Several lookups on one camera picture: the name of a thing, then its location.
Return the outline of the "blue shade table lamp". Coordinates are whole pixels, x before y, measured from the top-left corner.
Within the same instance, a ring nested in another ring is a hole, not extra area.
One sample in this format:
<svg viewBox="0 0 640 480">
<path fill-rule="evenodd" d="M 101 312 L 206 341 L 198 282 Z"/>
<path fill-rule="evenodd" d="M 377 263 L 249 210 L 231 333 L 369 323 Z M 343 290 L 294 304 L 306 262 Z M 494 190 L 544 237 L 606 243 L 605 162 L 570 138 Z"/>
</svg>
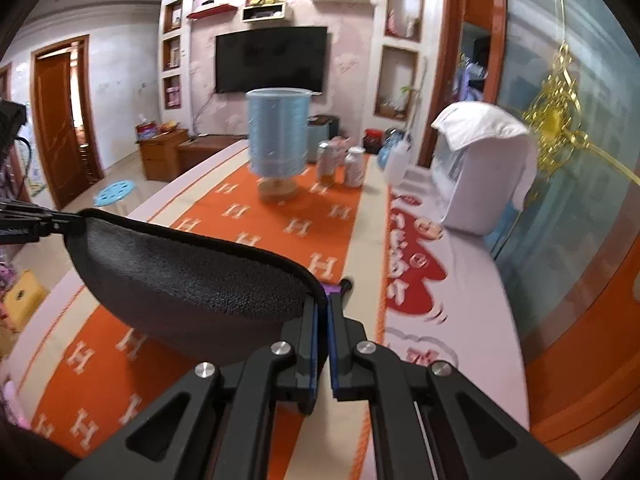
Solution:
<svg viewBox="0 0 640 480">
<path fill-rule="evenodd" d="M 245 95 L 250 172 L 258 177 L 263 202 L 289 200 L 297 192 L 295 179 L 308 157 L 311 96 L 299 88 L 261 88 Z"/>
</svg>

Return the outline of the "white pill bottle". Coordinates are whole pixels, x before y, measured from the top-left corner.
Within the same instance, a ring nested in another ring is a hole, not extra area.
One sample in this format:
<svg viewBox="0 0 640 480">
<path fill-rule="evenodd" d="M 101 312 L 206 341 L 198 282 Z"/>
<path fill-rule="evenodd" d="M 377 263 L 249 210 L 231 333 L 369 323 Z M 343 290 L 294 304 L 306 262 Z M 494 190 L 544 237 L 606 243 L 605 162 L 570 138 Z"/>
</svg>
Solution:
<svg viewBox="0 0 640 480">
<path fill-rule="evenodd" d="M 366 152 L 361 146 L 352 146 L 345 156 L 344 185 L 348 188 L 360 188 L 366 172 Z"/>
</svg>

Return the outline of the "black flat screen television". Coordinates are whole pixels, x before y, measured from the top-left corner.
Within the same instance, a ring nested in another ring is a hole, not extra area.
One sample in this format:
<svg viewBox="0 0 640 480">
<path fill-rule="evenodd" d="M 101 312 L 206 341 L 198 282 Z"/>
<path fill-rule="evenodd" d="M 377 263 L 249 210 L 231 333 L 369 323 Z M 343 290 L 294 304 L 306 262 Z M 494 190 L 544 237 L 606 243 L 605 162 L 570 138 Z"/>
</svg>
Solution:
<svg viewBox="0 0 640 480">
<path fill-rule="evenodd" d="M 215 38 L 215 91 L 294 88 L 320 93 L 329 33 L 320 26 L 271 27 Z"/>
</svg>

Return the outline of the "silver drink can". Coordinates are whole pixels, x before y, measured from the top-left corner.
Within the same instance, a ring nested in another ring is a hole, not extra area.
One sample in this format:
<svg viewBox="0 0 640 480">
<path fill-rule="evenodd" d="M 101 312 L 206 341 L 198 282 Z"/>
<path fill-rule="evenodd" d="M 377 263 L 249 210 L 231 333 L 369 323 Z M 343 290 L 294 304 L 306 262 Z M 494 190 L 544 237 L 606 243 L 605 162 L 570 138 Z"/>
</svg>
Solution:
<svg viewBox="0 0 640 480">
<path fill-rule="evenodd" d="M 317 180 L 326 186 L 334 185 L 336 159 L 334 146 L 329 141 L 321 141 L 317 148 Z"/>
</svg>

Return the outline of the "white wall shelf box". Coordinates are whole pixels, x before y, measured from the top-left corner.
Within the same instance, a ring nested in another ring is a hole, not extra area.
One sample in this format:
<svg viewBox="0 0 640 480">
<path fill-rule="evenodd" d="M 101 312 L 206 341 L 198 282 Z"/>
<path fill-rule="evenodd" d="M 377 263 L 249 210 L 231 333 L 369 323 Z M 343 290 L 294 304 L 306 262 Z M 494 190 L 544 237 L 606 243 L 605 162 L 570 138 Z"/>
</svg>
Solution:
<svg viewBox="0 0 640 480">
<path fill-rule="evenodd" d="M 288 22 L 291 16 L 291 8 L 286 2 L 244 6 L 242 9 L 242 22 L 248 24 L 272 21 Z"/>
</svg>

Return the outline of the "white countertop appliance with cloth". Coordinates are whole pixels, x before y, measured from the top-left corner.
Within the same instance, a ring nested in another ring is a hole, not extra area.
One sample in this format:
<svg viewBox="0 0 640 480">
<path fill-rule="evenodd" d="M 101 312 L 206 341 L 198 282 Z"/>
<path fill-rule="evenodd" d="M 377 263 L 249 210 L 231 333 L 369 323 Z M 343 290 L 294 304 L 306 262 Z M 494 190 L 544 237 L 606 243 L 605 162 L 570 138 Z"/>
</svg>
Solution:
<svg viewBox="0 0 640 480">
<path fill-rule="evenodd" d="M 478 101 L 454 102 L 432 122 L 438 133 L 431 166 L 444 200 L 440 223 L 490 234 L 508 207 L 521 212 L 537 175 L 537 141 L 524 122 Z"/>
</svg>

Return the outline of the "blue round plastic stool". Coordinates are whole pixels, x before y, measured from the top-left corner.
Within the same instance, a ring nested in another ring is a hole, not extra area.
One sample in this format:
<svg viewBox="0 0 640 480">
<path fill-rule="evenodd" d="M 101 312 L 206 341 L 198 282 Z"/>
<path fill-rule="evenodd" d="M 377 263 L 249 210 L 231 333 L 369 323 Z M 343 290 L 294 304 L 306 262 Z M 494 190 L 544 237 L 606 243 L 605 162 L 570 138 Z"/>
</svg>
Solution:
<svg viewBox="0 0 640 480">
<path fill-rule="evenodd" d="M 113 182 L 94 196 L 93 206 L 126 216 L 128 214 L 126 200 L 136 188 L 133 180 Z"/>
</svg>

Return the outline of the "purple grey microfiber towel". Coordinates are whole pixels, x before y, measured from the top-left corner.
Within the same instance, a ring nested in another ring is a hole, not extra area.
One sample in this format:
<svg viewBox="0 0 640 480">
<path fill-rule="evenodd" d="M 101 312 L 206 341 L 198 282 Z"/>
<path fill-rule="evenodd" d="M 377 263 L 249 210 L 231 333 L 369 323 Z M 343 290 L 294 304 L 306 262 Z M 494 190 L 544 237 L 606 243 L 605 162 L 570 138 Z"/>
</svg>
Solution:
<svg viewBox="0 0 640 480">
<path fill-rule="evenodd" d="M 289 258 L 102 210 L 75 214 L 63 240 L 102 307 L 194 360 L 241 362 L 300 318 L 307 298 L 329 303 Z"/>
</svg>

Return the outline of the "wooden tv cabinet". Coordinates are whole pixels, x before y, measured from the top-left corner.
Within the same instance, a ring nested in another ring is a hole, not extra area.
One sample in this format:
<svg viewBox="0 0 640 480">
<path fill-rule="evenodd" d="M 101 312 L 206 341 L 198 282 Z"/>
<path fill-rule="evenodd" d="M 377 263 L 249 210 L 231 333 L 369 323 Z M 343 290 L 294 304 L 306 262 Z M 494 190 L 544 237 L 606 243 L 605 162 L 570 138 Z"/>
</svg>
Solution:
<svg viewBox="0 0 640 480">
<path fill-rule="evenodd" d="M 186 129 L 175 129 L 138 142 L 145 177 L 170 182 L 198 166 L 210 156 L 245 140 L 246 136 L 206 134 L 190 136 Z"/>
</svg>

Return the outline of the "gold chinese knot ornament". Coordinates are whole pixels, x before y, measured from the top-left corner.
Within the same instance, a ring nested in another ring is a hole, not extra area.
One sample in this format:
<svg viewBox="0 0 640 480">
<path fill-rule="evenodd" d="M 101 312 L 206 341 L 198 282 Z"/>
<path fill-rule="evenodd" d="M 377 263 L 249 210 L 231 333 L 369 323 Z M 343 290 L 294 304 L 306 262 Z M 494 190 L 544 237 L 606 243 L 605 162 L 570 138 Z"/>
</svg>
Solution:
<svg viewBox="0 0 640 480">
<path fill-rule="evenodd" d="M 578 98 L 577 80 L 570 74 L 572 62 L 570 46 L 562 41 L 553 55 L 551 72 L 522 116 L 537 138 L 538 172 L 550 180 L 577 151 L 584 151 L 638 185 L 638 174 L 594 144 L 582 130 L 582 104 Z"/>
</svg>

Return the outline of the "yellow plastic stool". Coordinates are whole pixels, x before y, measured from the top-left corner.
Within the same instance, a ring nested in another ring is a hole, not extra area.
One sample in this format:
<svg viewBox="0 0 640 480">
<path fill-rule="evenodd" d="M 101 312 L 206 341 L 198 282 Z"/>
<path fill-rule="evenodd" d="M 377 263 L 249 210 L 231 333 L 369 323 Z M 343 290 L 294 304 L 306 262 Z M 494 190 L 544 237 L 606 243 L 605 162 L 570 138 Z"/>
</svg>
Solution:
<svg viewBox="0 0 640 480">
<path fill-rule="evenodd" d="M 48 295 L 32 270 L 23 271 L 2 299 L 3 321 L 14 332 L 21 332 Z"/>
</svg>

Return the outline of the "red wall shelf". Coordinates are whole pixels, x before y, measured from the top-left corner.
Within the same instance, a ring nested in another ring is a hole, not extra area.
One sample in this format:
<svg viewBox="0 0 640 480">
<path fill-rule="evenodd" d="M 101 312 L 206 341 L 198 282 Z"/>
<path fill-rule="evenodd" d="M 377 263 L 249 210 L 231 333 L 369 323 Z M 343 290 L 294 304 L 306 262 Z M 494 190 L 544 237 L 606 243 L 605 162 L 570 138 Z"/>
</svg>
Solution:
<svg viewBox="0 0 640 480">
<path fill-rule="evenodd" d="M 202 18 L 210 18 L 214 15 L 225 14 L 228 12 L 235 13 L 239 8 L 229 3 L 210 4 L 209 6 L 199 6 L 195 11 L 186 16 L 188 20 L 201 20 Z"/>
</svg>

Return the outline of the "brown wooden door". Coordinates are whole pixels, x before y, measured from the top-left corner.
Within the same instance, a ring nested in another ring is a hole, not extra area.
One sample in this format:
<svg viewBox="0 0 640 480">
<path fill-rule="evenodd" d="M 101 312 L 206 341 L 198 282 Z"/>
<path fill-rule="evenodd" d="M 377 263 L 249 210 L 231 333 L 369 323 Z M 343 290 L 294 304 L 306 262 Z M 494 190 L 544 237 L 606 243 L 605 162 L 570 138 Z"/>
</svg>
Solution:
<svg viewBox="0 0 640 480">
<path fill-rule="evenodd" d="M 104 177 L 89 86 L 89 37 L 32 52 L 30 107 L 40 162 L 62 209 Z"/>
</svg>

